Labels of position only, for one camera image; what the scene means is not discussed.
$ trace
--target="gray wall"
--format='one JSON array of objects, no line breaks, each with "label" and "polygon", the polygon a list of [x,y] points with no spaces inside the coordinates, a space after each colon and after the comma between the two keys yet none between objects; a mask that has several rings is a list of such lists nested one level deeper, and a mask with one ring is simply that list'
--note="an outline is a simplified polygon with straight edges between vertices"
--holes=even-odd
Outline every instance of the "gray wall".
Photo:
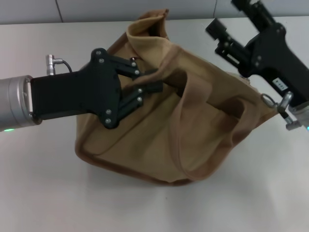
[{"label": "gray wall", "polygon": [[[170,19],[241,17],[230,0],[0,0],[0,24],[134,20],[169,8]],[[309,15],[309,0],[264,0],[274,16]]]}]

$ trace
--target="tan canvas bag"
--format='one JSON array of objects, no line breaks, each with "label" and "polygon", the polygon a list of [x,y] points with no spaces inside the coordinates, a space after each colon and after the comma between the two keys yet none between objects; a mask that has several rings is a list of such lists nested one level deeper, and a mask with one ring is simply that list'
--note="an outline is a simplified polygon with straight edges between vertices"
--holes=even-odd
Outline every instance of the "tan canvas bag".
[{"label": "tan canvas bag", "polygon": [[170,42],[167,13],[146,13],[108,50],[137,57],[141,71],[158,68],[134,82],[120,75],[123,90],[164,80],[163,92],[146,96],[143,107],[114,130],[95,115],[77,116],[76,154],[121,174],[182,185],[212,174],[232,148],[276,112],[246,80]]}]

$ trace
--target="white table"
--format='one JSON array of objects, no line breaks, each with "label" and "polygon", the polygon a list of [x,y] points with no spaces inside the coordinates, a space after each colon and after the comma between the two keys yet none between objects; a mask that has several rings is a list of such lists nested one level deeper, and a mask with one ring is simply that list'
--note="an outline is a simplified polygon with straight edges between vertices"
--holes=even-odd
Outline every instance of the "white table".
[{"label": "white table", "polygon": [[[277,18],[309,66],[309,17]],[[248,19],[224,19],[242,43]],[[226,71],[206,33],[211,19],[167,23],[170,39]],[[45,75],[46,54],[74,70],[108,48],[129,22],[0,26],[1,78]],[[57,66],[58,72],[66,68]],[[261,92],[278,95],[260,77]],[[93,167],[74,153],[75,117],[0,133],[0,229],[4,232],[309,231],[309,133],[288,132],[277,116],[237,146],[209,179],[168,188]]]}]

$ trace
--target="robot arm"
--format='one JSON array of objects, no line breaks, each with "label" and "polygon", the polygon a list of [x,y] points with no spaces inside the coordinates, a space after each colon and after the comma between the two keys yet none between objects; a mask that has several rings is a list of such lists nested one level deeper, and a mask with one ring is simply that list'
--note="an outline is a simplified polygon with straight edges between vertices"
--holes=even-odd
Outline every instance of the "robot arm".
[{"label": "robot arm", "polygon": [[[288,130],[300,126],[309,130],[309,70],[288,48],[284,26],[275,22],[260,1],[250,4],[250,0],[232,0],[232,3],[260,33],[242,46],[215,19],[206,28],[213,39],[219,40],[215,52],[234,65],[243,77],[253,74],[263,77],[283,97],[277,104],[268,95],[262,95],[269,107],[277,107]],[[288,105],[297,121],[286,113]]]},{"label": "robot arm", "polygon": [[163,90],[159,81],[123,96],[118,75],[134,80],[146,73],[140,73],[134,59],[111,56],[103,48],[95,49],[90,62],[77,72],[55,74],[60,60],[47,57],[48,76],[0,80],[0,131],[85,113],[96,114],[106,128],[113,129],[142,106],[145,93]]}]

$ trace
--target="bag handle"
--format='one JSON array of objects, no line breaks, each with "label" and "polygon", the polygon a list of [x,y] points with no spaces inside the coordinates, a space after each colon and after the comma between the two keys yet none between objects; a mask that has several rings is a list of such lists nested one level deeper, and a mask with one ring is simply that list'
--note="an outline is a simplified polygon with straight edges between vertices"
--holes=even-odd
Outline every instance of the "bag handle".
[{"label": "bag handle", "polygon": [[169,139],[171,159],[180,172],[191,180],[201,180],[211,175],[227,156],[229,151],[240,143],[255,128],[260,117],[259,108],[242,98],[230,99],[222,105],[223,109],[238,111],[240,119],[233,130],[219,143],[210,158],[194,170],[184,167],[181,153],[182,128],[192,116],[200,112],[212,91],[211,83],[191,73],[187,74],[187,83],[179,104],[170,121]]}]

